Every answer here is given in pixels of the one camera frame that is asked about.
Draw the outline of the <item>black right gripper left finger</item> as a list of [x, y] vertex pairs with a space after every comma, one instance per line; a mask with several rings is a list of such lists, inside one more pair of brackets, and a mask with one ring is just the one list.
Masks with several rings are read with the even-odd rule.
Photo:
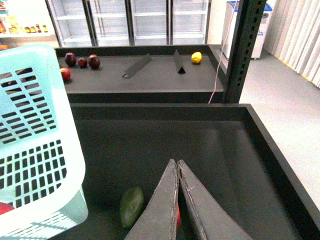
[[175, 240], [177, 235], [179, 177], [174, 159], [167, 166], [126, 240]]

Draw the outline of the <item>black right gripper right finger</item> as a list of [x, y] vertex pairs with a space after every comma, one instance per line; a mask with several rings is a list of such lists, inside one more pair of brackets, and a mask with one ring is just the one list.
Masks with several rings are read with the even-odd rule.
[[251, 240], [182, 159], [177, 162], [187, 213], [199, 240]]

